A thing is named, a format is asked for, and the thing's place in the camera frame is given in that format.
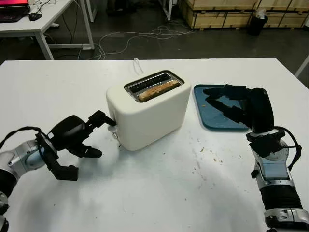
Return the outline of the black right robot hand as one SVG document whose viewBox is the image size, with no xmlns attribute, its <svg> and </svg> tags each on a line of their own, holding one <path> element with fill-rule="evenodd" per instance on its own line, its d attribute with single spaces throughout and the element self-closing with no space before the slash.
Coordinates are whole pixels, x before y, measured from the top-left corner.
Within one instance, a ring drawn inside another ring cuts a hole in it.
<svg viewBox="0 0 309 232">
<path fill-rule="evenodd" d="M 254 133 L 273 130 L 274 116 L 268 93 L 263 88 L 249 89 L 246 86 L 224 85 L 221 88 L 203 90 L 207 95 L 206 101 L 212 107 L 236 123 L 243 123 Z M 227 106 L 218 101 L 220 97 L 240 101 L 243 108 Z"/>
</svg>

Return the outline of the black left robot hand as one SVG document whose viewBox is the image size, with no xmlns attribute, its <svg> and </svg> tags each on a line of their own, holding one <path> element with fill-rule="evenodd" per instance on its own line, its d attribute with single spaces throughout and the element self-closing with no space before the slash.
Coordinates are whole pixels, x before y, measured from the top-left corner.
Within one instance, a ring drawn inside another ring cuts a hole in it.
<svg viewBox="0 0 309 232">
<path fill-rule="evenodd" d="M 84 145 L 83 141 L 95 128 L 99 128 L 105 123 L 116 126 L 116 122 L 100 110 L 93 113 L 87 122 L 72 115 L 55 125 L 48 133 L 48 137 L 57 151 L 65 149 L 80 158 L 100 158 L 102 152 Z"/>
</svg>

